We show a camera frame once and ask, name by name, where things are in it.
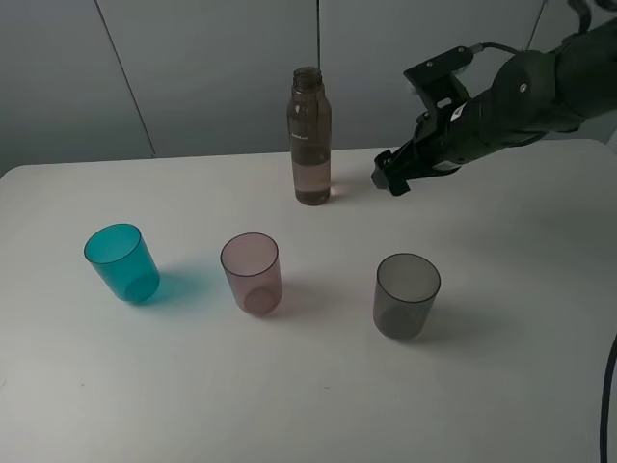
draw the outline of table surface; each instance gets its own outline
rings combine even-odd
[[[596,460],[617,156],[539,143],[393,198],[370,183],[379,151],[335,151],[319,207],[296,202],[288,153],[9,172],[0,461]],[[143,307],[83,257],[118,222],[140,227],[163,275]],[[266,319],[236,308],[219,262],[250,231],[281,249],[284,296]],[[409,343],[371,318],[377,265],[397,252],[443,279]]]

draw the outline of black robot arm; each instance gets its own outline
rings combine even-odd
[[[453,48],[404,72],[427,111],[412,140],[375,158],[378,188],[399,196],[409,191],[407,180],[452,174],[492,152],[551,131],[576,131],[617,109],[617,19],[570,36],[549,53],[516,53],[490,89],[470,98],[454,72],[485,46]]]

